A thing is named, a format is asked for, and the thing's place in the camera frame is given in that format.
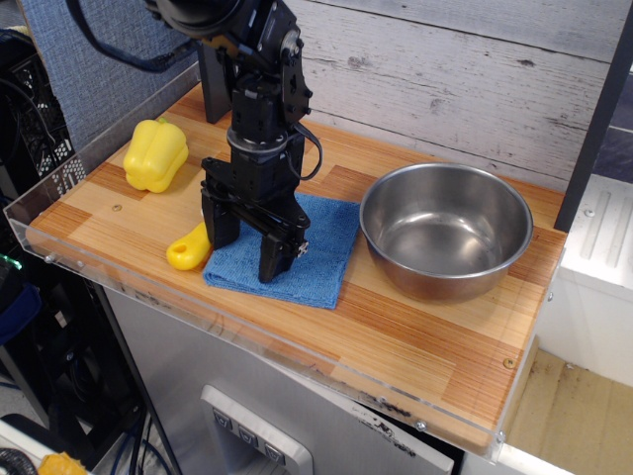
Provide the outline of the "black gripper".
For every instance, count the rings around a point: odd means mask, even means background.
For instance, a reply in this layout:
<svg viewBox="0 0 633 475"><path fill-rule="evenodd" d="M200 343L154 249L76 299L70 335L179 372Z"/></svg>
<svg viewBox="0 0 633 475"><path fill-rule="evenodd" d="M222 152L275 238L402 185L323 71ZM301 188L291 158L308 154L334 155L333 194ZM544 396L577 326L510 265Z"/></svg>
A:
<svg viewBox="0 0 633 475"><path fill-rule="evenodd" d="M271 282L307 252L310 225L295 198L303 165L305 138L290 136L266 148L230 143L230 161L207 157L202 183L202 211L213 249L235 242L240 223L264 236L260 245L259 281Z"/></svg>

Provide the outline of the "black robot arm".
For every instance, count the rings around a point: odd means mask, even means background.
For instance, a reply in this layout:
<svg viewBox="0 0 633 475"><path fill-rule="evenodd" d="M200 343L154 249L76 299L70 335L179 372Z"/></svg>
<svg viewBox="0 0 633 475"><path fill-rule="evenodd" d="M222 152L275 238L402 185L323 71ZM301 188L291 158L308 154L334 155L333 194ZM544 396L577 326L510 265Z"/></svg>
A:
<svg viewBox="0 0 633 475"><path fill-rule="evenodd" d="M311 224L295 197L306 178L305 143L313 138L301 123L313 93L296 16L282 1L150 1L147 7L219 57L231 104L230 159L202 162L203 216L214 249L236 241L242 224L260 232L258 279L268 283L305 251Z"/></svg>

